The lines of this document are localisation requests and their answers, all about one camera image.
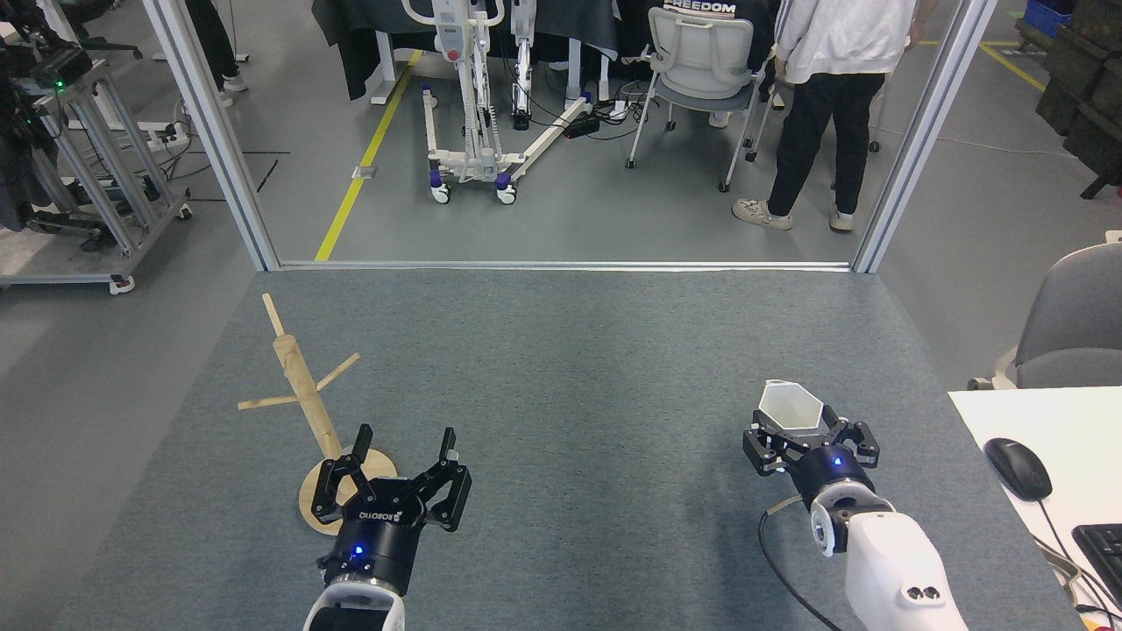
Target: black mouse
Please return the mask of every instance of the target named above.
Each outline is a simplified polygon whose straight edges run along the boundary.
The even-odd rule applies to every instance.
[[[994,438],[986,441],[985,455],[1013,495],[1026,502],[1051,495],[1048,470],[1028,447],[1010,438]]]

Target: white chair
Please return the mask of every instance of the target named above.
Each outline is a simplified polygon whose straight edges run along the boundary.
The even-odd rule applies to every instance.
[[[643,116],[640,118],[626,166],[635,168],[635,149],[638,148],[638,139],[654,97],[670,103],[666,131],[675,127],[674,106],[702,112],[741,111],[744,115],[741,136],[733,145],[728,173],[717,186],[720,192],[728,192],[733,171],[736,168],[736,156],[744,144],[748,120],[756,103],[758,74],[747,67],[752,22],[692,17],[657,7],[649,11],[647,18],[654,43],[654,52],[650,57],[654,76],[646,91]]]

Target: blue bin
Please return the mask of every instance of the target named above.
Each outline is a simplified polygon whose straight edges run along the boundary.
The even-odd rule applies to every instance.
[[[1072,13],[1061,13],[1056,4],[1043,0],[1029,0],[1024,8],[1024,24],[1052,38],[1056,37],[1056,27],[1070,19]]]

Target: white hoodie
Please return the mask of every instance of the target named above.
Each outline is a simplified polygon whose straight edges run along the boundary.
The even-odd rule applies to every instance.
[[[888,73],[904,53],[916,0],[784,0],[775,56],[787,81],[810,75]]]

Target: wooden stand base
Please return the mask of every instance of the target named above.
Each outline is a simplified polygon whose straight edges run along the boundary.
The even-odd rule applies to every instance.
[[[315,515],[312,514],[312,497],[315,495],[315,483],[320,477],[321,463],[322,460],[316,463],[315,466],[312,467],[312,470],[307,472],[307,475],[304,476],[304,483],[300,485],[300,496],[297,500],[300,515],[304,518],[307,525],[311,525],[316,532],[334,537],[335,534],[339,534],[339,527],[343,523],[342,520],[329,524],[322,524],[318,519],[315,519]],[[379,476],[395,477],[397,476],[397,467],[389,461],[389,458],[385,454],[370,449],[366,454],[366,461],[362,463],[362,473],[366,474],[368,479],[374,479]],[[347,500],[350,500],[351,495],[355,494],[355,483],[351,482],[349,477],[343,478],[343,481],[339,483],[339,495],[337,500],[339,505],[346,504]]]

